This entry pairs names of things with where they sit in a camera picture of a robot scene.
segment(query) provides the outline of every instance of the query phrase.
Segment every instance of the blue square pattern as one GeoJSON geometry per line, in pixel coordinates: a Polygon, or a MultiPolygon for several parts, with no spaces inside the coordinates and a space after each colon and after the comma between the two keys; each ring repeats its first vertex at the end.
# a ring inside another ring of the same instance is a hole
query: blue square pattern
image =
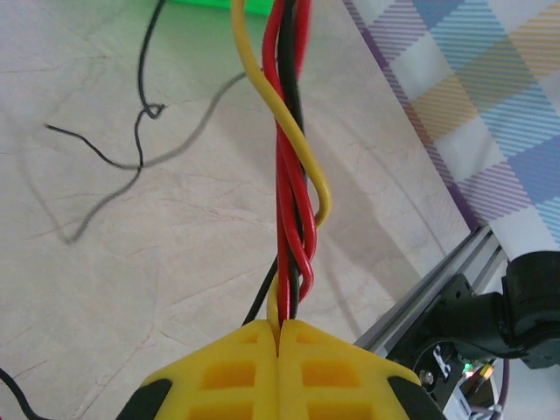
{"type": "Polygon", "coordinates": [[[560,197],[537,204],[535,207],[550,234],[560,246],[560,197]]]}
{"type": "Polygon", "coordinates": [[[506,158],[560,134],[560,117],[538,83],[481,112],[480,116],[506,158]]]}
{"type": "Polygon", "coordinates": [[[465,0],[412,0],[428,29],[457,9],[465,0]]]}
{"type": "Polygon", "coordinates": [[[507,160],[536,205],[560,197],[560,126],[557,133],[548,142],[507,160]]]}
{"type": "Polygon", "coordinates": [[[466,0],[430,33],[455,71],[507,36],[487,2],[480,0],[466,0]]]}

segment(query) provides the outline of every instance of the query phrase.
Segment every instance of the checkered cloth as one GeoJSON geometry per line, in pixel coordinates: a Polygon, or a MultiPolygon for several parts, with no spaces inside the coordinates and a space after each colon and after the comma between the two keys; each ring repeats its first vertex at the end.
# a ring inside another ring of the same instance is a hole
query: checkered cloth
{"type": "Polygon", "coordinates": [[[343,1],[467,223],[558,249],[560,0],[343,1]]]}

